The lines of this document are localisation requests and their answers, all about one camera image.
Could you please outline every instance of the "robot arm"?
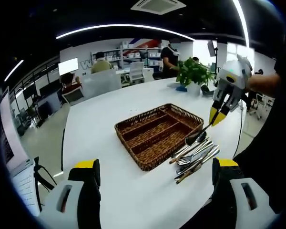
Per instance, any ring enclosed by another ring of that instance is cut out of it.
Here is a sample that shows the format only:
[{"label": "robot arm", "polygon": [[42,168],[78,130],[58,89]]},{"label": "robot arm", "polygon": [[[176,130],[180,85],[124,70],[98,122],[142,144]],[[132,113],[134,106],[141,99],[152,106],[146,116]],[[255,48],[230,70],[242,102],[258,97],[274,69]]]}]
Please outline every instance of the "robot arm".
[{"label": "robot arm", "polygon": [[210,110],[209,125],[215,126],[237,106],[243,96],[252,66],[247,58],[237,55],[237,61],[227,61],[219,73],[217,89],[214,92],[214,103]]}]

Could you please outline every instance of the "white pot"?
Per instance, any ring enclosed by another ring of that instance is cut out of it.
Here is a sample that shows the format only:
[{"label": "white pot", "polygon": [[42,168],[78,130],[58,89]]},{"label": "white pot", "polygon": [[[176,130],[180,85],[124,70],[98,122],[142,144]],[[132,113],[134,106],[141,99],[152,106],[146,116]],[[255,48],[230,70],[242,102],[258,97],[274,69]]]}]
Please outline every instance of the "white pot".
[{"label": "white pot", "polygon": [[192,94],[193,96],[198,97],[200,95],[201,84],[191,82],[189,85],[186,86],[186,88],[187,92]]}]

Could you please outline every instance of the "person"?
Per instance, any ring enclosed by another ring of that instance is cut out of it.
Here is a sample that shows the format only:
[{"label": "person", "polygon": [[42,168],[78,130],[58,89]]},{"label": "person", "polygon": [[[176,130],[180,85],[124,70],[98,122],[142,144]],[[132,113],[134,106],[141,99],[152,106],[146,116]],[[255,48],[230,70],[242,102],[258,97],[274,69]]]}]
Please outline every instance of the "person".
[{"label": "person", "polygon": [[275,72],[248,79],[248,89],[271,96],[275,102],[262,129],[234,161],[269,195],[270,207],[279,213],[286,209],[286,46]]},{"label": "person", "polygon": [[61,83],[63,85],[63,89],[62,89],[63,94],[71,92],[75,90],[76,88],[79,88],[82,86],[78,76],[75,77],[74,84],[72,84],[73,79],[74,79],[74,74],[72,73],[66,73],[61,76]]},{"label": "person", "polygon": [[199,63],[199,58],[196,57],[196,56],[194,56],[194,57],[193,57],[193,61],[194,61],[195,63]]},{"label": "person", "polygon": [[161,58],[163,59],[163,78],[177,77],[178,70],[174,69],[178,65],[179,52],[177,51],[177,44],[169,43],[167,47],[161,51]]},{"label": "person", "polygon": [[[264,74],[263,69],[260,69],[260,70],[258,70],[258,72],[255,73],[255,75],[263,75],[263,74]],[[252,90],[250,90],[250,91],[248,92],[248,99],[247,99],[247,101],[246,101],[247,112],[250,111],[252,100],[253,100],[253,99],[256,99],[256,94],[260,94],[260,93],[257,93],[257,92],[252,91]]]},{"label": "person", "polygon": [[98,73],[112,68],[112,65],[105,60],[103,52],[98,52],[95,56],[97,62],[92,66],[91,73]]}]

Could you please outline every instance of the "window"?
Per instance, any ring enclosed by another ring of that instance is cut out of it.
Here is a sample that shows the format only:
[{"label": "window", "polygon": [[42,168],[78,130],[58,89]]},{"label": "window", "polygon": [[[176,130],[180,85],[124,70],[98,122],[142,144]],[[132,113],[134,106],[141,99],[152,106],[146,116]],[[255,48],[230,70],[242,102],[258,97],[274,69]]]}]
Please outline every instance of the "window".
[{"label": "window", "polygon": [[228,43],[227,45],[227,61],[237,60],[237,54],[242,57],[247,57],[254,72],[254,49],[249,48],[240,44]]}]

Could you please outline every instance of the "cutlery tray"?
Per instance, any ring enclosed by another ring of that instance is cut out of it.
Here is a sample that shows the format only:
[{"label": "cutlery tray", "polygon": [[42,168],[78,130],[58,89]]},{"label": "cutlery tray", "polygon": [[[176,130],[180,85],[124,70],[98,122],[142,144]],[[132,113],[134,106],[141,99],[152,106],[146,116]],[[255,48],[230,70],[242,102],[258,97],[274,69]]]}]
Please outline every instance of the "cutlery tray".
[{"label": "cutlery tray", "polygon": [[150,171],[184,145],[184,139],[203,128],[202,118],[173,104],[117,123],[114,128],[143,171]]}]

